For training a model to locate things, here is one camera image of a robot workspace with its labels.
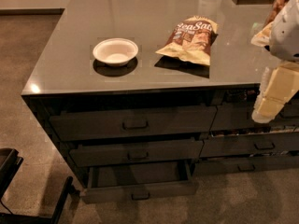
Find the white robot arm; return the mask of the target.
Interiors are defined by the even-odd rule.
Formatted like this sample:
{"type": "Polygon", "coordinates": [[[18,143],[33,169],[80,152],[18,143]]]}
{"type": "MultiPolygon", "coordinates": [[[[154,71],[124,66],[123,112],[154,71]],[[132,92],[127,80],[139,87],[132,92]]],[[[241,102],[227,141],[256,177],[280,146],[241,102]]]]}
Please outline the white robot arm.
{"type": "Polygon", "coordinates": [[[251,43],[268,45],[270,53],[280,59],[275,69],[265,68],[251,115],[255,122],[268,123],[299,91],[299,0],[289,0],[251,43]]]}

